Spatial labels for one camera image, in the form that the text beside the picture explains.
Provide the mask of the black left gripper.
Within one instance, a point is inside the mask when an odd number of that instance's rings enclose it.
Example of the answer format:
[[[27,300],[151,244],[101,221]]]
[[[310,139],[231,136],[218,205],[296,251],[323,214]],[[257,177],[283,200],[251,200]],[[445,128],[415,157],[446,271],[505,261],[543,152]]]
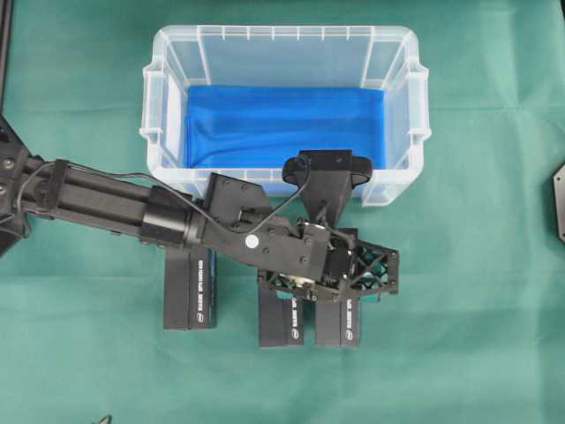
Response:
[[[258,275],[259,287],[281,300],[335,303],[360,299],[377,304],[382,293],[399,292],[398,251],[360,240],[355,229],[331,228],[329,232],[328,254],[320,279],[262,270]]]

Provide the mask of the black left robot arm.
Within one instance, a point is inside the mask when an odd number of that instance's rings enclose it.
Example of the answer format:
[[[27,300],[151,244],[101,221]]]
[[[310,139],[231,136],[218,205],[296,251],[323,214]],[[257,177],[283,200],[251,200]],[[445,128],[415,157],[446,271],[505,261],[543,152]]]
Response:
[[[176,253],[202,246],[256,268],[260,285],[310,301],[338,302],[399,290],[399,253],[338,222],[373,167],[349,150],[303,150],[283,166],[307,218],[292,222],[261,185],[212,173],[205,196],[144,173],[109,173],[30,153],[1,124],[1,247],[30,235],[27,218],[82,224]]]

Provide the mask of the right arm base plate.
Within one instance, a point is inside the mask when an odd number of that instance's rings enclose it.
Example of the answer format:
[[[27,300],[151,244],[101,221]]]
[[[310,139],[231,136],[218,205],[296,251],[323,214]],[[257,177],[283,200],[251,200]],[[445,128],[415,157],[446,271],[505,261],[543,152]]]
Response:
[[[565,241],[565,164],[553,174],[553,196],[555,228],[557,237],[561,242]]]

